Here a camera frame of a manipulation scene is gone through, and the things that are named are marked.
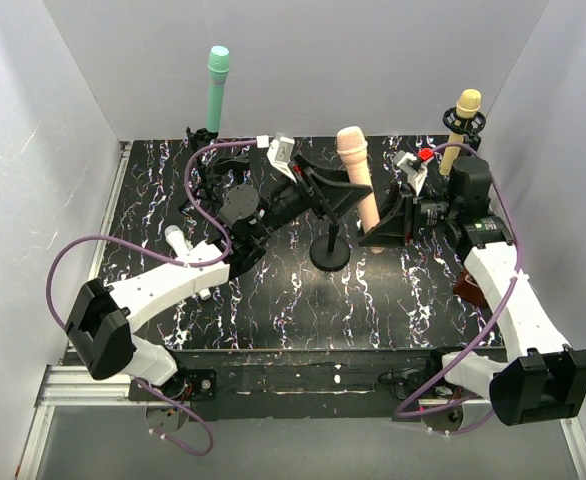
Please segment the small black tripod stand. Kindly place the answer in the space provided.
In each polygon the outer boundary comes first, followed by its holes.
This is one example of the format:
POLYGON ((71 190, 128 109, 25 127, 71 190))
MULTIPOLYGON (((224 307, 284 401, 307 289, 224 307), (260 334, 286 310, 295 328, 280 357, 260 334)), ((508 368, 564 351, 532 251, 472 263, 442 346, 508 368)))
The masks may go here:
POLYGON ((218 134, 206 128, 193 131, 190 127, 186 128, 185 133, 187 146, 192 152, 182 178, 186 197, 178 211, 187 216, 199 205, 207 214, 213 214, 214 209, 221 205, 220 175, 213 172, 216 160, 211 157, 213 148, 208 147, 217 141, 218 134))

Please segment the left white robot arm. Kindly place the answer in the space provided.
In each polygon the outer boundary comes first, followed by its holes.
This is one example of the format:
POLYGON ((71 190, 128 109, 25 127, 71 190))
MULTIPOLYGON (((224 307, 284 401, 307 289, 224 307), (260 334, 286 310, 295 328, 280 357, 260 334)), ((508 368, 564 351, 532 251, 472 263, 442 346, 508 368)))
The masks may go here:
POLYGON ((338 222, 373 192, 351 182, 346 171, 302 156, 287 169, 267 197, 246 183, 233 187, 214 218, 222 228, 218 236, 189 247, 179 228, 166 229, 176 258, 133 278, 111 284, 95 278, 80 288, 65 332, 93 379, 127 374, 158 387, 172 382, 176 360, 167 348, 137 336, 144 324, 251 270, 270 237, 297 217, 311 211, 338 222))

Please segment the black tripod shock-mount stand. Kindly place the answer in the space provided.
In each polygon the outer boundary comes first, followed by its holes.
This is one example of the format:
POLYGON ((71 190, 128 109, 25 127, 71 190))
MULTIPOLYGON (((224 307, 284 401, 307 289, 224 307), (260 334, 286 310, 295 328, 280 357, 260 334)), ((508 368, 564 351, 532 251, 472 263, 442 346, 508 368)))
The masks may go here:
POLYGON ((480 134, 486 126, 486 117, 480 111, 471 111, 467 115, 451 107, 444 112, 442 121, 450 132, 449 142, 464 143, 473 150, 480 147, 480 134))

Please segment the yellow microphone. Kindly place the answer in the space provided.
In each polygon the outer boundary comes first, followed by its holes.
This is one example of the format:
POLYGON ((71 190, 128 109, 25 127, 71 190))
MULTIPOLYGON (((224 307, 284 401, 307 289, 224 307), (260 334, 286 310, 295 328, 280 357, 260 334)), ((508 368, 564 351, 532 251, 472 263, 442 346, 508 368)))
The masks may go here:
POLYGON ((448 143, 464 143, 477 150, 480 143, 479 132, 485 125, 485 117, 480 112, 482 94, 476 89, 465 89, 455 107, 443 116, 444 125, 451 131, 448 143))

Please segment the green microphone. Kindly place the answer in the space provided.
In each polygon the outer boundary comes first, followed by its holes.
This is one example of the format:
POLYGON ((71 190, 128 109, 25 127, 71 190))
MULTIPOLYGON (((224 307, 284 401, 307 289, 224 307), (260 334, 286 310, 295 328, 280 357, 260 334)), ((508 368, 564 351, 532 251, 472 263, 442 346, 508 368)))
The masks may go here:
POLYGON ((210 49, 207 69, 209 86, 205 128, 212 133, 220 129, 225 84, 230 71, 230 51, 222 45, 210 49))

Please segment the pink microphone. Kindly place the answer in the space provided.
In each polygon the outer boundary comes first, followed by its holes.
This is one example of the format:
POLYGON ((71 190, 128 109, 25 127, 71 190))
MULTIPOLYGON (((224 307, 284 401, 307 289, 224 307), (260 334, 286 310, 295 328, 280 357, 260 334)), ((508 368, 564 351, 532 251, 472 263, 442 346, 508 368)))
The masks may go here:
MULTIPOLYGON (((336 135, 337 154, 348 172, 353 184, 373 188, 368 166, 368 143, 358 126, 345 127, 336 135)), ((370 193, 358 205, 362 230, 367 234, 379 222, 379 211, 374 193, 370 193)))

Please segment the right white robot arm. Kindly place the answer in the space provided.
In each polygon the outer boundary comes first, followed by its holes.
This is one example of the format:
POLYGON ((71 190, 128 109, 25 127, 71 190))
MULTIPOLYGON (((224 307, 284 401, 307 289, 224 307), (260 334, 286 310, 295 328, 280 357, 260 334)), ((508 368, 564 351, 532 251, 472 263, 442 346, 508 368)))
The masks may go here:
POLYGON ((436 348, 426 363, 426 383, 402 403, 447 384, 488 400, 507 426, 576 417, 586 397, 586 349, 573 348, 557 330, 523 272, 514 234, 490 207, 488 163, 458 157, 445 196, 428 197, 421 190, 433 158, 430 149, 396 155, 407 180, 391 188, 380 222, 360 243, 404 247, 419 229, 442 227, 464 265, 454 292, 491 310, 487 326, 499 329, 507 359, 476 353, 476 341, 436 348))

